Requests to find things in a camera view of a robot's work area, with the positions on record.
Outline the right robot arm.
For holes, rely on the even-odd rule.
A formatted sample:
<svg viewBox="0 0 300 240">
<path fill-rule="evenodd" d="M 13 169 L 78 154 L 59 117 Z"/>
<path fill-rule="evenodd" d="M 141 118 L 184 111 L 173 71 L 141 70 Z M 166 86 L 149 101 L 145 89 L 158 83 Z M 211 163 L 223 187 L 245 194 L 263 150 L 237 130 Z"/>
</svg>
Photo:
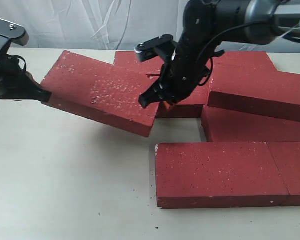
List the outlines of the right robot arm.
<svg viewBox="0 0 300 240">
<path fill-rule="evenodd" d="M 223 42 L 265 46 L 283 38 L 300 43 L 300 0 L 191 0 L 179 41 L 164 34 L 137 45 L 138 60 L 163 60 L 159 78 L 142 93 L 143 108 L 173 106 L 209 81 Z"/>
</svg>

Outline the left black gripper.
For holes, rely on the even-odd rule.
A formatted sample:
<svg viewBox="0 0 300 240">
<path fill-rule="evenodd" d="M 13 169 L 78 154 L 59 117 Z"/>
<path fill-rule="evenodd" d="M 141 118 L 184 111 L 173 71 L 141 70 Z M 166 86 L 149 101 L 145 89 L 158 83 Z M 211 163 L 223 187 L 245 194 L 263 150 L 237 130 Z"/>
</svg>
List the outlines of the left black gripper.
<svg viewBox="0 0 300 240">
<path fill-rule="evenodd" d="M 27 71 L 25 59 L 19 55 L 0 55 L 0 100 L 36 100 L 48 103 L 52 93 L 42 88 Z"/>
</svg>

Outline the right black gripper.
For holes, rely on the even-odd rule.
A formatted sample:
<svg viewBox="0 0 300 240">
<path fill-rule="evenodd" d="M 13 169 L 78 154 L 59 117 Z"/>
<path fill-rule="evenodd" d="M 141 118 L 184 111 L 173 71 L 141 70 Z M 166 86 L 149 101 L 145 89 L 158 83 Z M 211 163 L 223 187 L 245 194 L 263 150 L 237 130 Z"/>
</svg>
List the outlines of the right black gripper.
<svg viewBox="0 0 300 240">
<path fill-rule="evenodd" d="M 146 109 L 150 104 L 162 102 L 164 110 L 172 110 L 188 98 L 202 80 L 204 68 L 220 44 L 218 38 L 194 39 L 183 34 L 167 73 L 139 96 L 141 107 Z"/>
</svg>

